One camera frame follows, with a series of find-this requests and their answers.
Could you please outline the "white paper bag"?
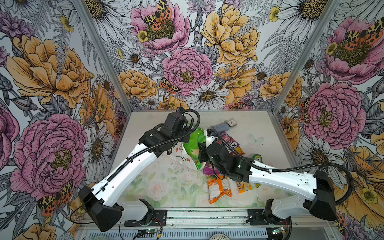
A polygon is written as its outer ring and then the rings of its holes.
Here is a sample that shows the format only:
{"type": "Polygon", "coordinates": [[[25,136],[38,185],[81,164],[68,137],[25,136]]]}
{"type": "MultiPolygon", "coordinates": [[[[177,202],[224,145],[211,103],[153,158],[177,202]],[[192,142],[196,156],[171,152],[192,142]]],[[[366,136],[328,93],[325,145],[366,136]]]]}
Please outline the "white paper bag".
{"type": "Polygon", "coordinates": [[[182,164],[184,167],[195,171],[198,170],[194,158],[187,153],[183,143],[177,143],[174,147],[168,150],[167,156],[177,163],[182,164]]]}

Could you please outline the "orange white snack packet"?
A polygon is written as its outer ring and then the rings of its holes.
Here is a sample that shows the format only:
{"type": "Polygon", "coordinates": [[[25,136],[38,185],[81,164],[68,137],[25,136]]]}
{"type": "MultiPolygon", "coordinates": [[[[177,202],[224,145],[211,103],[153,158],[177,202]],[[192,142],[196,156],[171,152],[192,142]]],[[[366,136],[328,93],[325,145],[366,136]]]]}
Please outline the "orange white snack packet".
{"type": "Polygon", "coordinates": [[[214,204],[222,197],[232,197],[232,191],[228,177],[223,175],[208,175],[207,184],[209,190],[209,203],[214,204]]]}

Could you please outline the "purple grape candy bag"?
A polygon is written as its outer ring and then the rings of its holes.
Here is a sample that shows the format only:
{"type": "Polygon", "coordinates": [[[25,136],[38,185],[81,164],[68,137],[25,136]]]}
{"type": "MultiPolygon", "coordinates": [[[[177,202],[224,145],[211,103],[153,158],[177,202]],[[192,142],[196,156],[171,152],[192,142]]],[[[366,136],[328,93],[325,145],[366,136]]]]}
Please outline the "purple grape candy bag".
{"type": "Polygon", "coordinates": [[[204,175],[214,175],[214,174],[220,175],[221,174],[217,169],[215,169],[210,164],[204,166],[203,173],[204,173],[204,175]]]}

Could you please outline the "green snack bag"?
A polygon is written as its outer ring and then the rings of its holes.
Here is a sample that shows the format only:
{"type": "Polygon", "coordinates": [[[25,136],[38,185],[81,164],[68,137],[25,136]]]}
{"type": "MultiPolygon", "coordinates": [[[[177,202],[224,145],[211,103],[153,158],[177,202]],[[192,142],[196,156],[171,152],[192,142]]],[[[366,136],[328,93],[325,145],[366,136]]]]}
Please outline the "green snack bag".
{"type": "Polygon", "coordinates": [[[183,143],[183,149],[185,153],[188,155],[187,161],[185,164],[192,170],[202,170],[205,166],[205,163],[201,163],[199,161],[199,153],[201,144],[203,147],[206,146],[206,136],[204,130],[201,128],[197,128],[191,135],[190,141],[188,143],[183,143]]]}

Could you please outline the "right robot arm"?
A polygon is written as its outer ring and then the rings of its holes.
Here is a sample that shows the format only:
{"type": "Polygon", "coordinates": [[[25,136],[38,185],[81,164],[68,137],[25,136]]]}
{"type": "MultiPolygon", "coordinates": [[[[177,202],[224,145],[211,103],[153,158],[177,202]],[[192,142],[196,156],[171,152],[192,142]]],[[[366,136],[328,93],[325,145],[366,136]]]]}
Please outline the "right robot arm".
{"type": "Polygon", "coordinates": [[[229,151],[213,129],[205,130],[204,134],[206,145],[199,154],[199,160],[211,164],[214,173],[219,172],[235,182],[264,184],[293,194],[282,200],[267,200],[266,219],[283,220],[307,215],[326,221],[337,219],[334,188],[327,173],[282,172],[250,158],[242,159],[236,151],[229,151]]]}

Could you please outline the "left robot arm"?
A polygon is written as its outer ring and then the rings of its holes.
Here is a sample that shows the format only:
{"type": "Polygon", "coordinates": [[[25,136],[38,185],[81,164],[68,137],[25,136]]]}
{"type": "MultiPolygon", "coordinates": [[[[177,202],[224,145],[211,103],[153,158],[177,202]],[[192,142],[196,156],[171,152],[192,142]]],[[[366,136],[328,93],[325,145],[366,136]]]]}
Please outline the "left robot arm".
{"type": "Polygon", "coordinates": [[[162,124],[146,131],[128,157],[107,177],[93,187],[79,191],[82,208],[101,232],[118,223],[134,221],[148,225],[154,218],[154,208],[144,199],[119,203],[118,200],[131,182],[163,153],[171,153],[178,143],[188,143],[199,127],[200,114],[191,109],[177,108],[162,124]]]}

